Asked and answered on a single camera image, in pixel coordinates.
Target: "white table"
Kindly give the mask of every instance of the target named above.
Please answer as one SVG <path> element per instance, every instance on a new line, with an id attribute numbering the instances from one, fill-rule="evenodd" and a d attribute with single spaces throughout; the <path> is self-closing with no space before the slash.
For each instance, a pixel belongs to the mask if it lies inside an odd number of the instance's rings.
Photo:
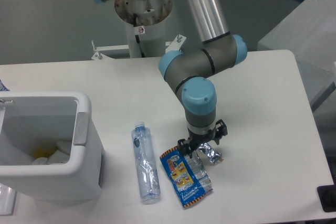
<path id="1" fill-rule="evenodd" d="M 336 217 L 323 212 L 316 188 L 332 184 L 298 67 L 289 51 L 250 52 L 210 79 L 217 118 L 229 134 L 224 161 L 204 162 L 213 192 L 184 210 L 159 155 L 187 137 L 184 110 L 162 79 L 159 58 L 0 66 L 13 91 L 82 91 L 107 152 L 98 200 L 57 204 L 19 194 L 1 223 L 270 223 Z M 154 205 L 140 202 L 131 130 L 151 129 L 161 185 Z"/>

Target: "clear plastic bottle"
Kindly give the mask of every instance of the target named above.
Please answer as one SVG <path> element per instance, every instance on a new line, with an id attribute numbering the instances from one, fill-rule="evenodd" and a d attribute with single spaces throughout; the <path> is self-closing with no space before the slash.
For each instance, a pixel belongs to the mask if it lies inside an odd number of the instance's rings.
<path id="1" fill-rule="evenodd" d="M 160 196 L 160 184 L 149 128 L 143 122 L 135 124 L 132 131 L 135 166 L 138 175 L 140 197 L 146 204 L 156 202 Z"/>

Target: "snack wrapper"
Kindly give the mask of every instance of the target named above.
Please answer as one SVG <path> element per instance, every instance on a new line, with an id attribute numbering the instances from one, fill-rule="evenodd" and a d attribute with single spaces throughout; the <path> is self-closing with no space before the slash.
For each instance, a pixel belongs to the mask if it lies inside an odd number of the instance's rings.
<path id="1" fill-rule="evenodd" d="M 184 208 L 197 203 L 212 190 L 196 152 L 192 153 L 192 158 L 181 156 L 176 146 L 163 153 L 160 160 Z"/>

